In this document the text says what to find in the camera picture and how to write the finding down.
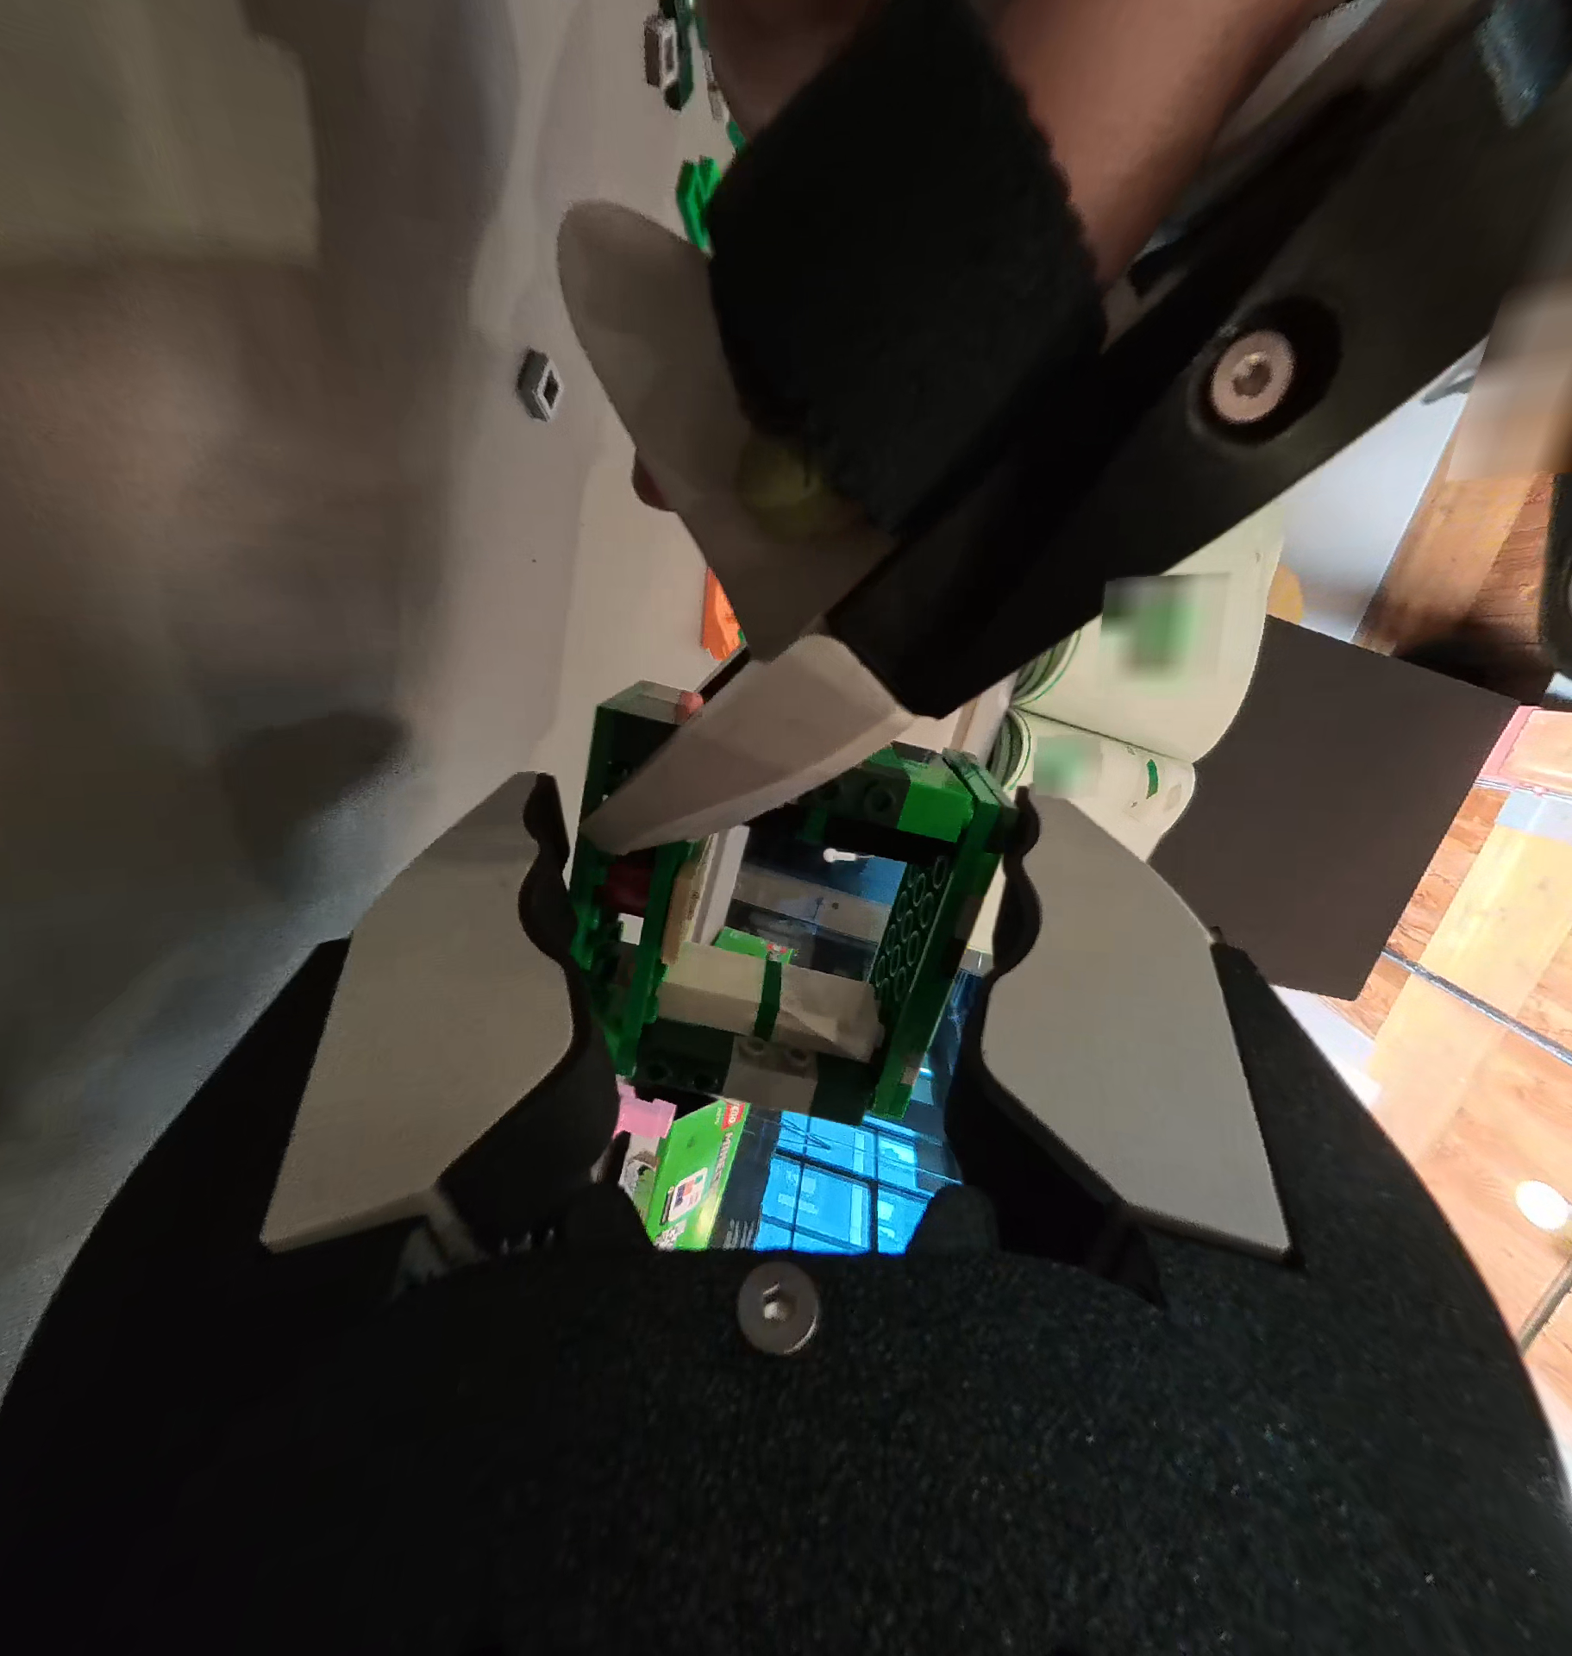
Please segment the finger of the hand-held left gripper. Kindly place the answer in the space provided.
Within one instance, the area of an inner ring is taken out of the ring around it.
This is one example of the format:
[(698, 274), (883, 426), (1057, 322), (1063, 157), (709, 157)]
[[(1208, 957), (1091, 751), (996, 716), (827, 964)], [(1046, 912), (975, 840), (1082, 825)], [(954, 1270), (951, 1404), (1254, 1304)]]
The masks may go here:
[(805, 635), (747, 667), (582, 819), (628, 856), (742, 825), (863, 766), (911, 731), (911, 712), (832, 635)]

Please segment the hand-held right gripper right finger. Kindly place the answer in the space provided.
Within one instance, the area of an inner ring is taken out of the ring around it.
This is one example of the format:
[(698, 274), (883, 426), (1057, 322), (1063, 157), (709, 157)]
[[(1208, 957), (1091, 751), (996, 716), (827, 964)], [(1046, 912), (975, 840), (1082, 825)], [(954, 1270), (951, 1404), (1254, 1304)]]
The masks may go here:
[(1070, 801), (1018, 798), (959, 1162), (1018, 1253), (1295, 1250), (1209, 930)]

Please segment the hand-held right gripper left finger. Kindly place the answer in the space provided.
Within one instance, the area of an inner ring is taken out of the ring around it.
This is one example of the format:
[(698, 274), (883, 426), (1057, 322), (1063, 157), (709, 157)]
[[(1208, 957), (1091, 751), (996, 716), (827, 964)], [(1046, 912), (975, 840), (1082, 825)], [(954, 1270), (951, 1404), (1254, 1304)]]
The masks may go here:
[(412, 1217), (444, 1250), (510, 1250), (593, 1182), (619, 1080), (571, 957), (566, 867), (561, 786), (515, 773), (365, 909), (261, 1225), (270, 1250)]

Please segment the green lego creeper figure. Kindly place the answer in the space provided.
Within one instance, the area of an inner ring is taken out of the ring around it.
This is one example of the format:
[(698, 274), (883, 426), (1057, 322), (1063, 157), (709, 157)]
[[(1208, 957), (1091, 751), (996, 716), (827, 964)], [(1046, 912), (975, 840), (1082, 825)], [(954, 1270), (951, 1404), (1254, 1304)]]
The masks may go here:
[(579, 834), (571, 957), (619, 1079), (902, 1121), (1012, 819), (975, 756), (895, 743), (742, 832)]

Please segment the lego instruction booklet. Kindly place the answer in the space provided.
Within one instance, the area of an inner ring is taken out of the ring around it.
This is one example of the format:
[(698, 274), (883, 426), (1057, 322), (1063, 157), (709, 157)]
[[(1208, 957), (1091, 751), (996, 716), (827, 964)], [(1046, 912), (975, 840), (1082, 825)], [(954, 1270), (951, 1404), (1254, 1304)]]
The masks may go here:
[(1247, 698), (1282, 548), (1272, 503), (1166, 574), (1109, 582), (1098, 619), (1017, 673), (989, 773), (1153, 857)]

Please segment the green lego set box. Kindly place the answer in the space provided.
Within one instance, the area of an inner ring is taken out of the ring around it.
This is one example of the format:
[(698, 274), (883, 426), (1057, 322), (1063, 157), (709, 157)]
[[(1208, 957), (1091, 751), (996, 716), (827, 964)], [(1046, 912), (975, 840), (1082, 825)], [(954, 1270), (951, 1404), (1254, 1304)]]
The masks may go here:
[(654, 1150), (632, 1154), (631, 1196), (655, 1250), (702, 1253), (715, 1243), (748, 1115), (751, 1105), (716, 1098), (674, 1120)]

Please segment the person's left hand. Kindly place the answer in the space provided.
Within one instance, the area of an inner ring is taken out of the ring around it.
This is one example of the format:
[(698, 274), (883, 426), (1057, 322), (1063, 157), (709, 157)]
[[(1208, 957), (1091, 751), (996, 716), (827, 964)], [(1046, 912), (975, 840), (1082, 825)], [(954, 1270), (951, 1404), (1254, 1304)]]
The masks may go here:
[(1101, 290), (1196, 178), (1324, 3), (1008, 3), (996, 41), (1082, 223)]

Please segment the large paned window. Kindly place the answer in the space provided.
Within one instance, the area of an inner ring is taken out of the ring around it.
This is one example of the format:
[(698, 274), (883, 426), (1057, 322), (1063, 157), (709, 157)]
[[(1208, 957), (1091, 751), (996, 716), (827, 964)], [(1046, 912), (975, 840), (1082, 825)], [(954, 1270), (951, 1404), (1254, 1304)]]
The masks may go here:
[(756, 1253), (902, 1256), (954, 1154), (899, 1121), (760, 1112), (740, 1131), (712, 1243)]

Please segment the pile of small green bricks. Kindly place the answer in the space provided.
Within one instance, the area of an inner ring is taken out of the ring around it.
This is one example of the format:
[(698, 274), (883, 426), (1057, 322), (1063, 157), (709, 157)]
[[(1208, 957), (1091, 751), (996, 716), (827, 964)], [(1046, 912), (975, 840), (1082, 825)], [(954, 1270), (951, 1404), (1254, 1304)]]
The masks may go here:
[[(648, 87), (661, 96), (671, 113), (683, 113), (690, 103), (698, 74), (702, 74), (712, 115), (721, 120), (732, 145), (732, 157), (742, 154), (747, 136), (716, 80), (702, 3), (654, 3), (654, 12), (648, 12), (642, 25), (642, 57)], [(700, 154), (679, 165), (674, 183), (674, 202), (683, 228), (700, 252), (712, 252), (712, 200), (725, 176), (725, 165), (728, 163), (716, 157)]]

